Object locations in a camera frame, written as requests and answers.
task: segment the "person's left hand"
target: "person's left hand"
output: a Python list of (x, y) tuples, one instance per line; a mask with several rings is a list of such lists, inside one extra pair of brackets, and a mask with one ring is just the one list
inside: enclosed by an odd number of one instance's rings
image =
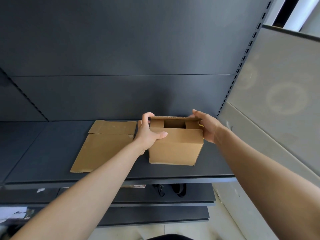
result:
[(154, 116), (154, 114), (151, 112), (144, 113), (142, 120), (138, 121), (138, 132), (134, 140), (139, 142), (143, 149), (141, 155), (145, 150), (149, 149), (156, 140), (165, 138), (168, 135), (165, 131), (155, 133), (149, 129), (150, 121), (148, 121), (148, 118), (152, 116)]

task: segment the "person's right arm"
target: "person's right arm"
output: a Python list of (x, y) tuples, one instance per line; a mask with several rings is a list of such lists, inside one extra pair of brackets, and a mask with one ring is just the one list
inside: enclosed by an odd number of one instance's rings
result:
[(320, 188), (247, 145), (214, 117), (193, 114), (280, 240), (320, 239)]

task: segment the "hand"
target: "hand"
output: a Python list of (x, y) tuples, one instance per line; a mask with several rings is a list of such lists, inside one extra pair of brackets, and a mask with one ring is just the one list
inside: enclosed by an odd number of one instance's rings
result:
[(203, 125), (203, 138), (206, 139), (209, 142), (214, 142), (214, 135), (218, 128), (223, 127), (223, 125), (218, 121), (216, 118), (210, 116), (207, 113), (203, 113), (201, 111), (196, 111), (195, 109), (192, 110), (192, 115), (189, 117), (198, 117), (202, 119), (199, 124)]
[(154, 116), (153, 113), (147, 112), (142, 115), (142, 120), (138, 121), (138, 132), (134, 139), (134, 141), (139, 142), (139, 144), (142, 146), (142, 155), (145, 150), (149, 149), (156, 140), (165, 138), (168, 133), (165, 131), (154, 133), (149, 129), (149, 123), (148, 117)]

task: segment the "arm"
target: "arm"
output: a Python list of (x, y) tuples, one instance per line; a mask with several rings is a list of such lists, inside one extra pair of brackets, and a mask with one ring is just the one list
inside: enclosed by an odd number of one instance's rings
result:
[(203, 136), (217, 145), (238, 182), (279, 239), (320, 239), (320, 188), (259, 153), (217, 119), (202, 119)]
[(98, 169), (78, 181), (41, 210), (12, 240), (88, 239), (109, 208), (139, 155), (167, 132), (153, 133), (145, 113), (138, 121), (138, 133), (132, 143)]

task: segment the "flattened cardboard box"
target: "flattened cardboard box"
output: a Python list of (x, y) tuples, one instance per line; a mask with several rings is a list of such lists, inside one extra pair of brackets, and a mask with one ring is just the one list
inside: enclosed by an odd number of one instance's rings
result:
[(153, 164), (195, 165), (203, 146), (203, 132), (199, 118), (154, 116), (152, 132), (166, 131), (168, 135), (149, 148), (149, 162)]
[(136, 121), (96, 120), (70, 172), (91, 172), (104, 164), (133, 141), (136, 125)]

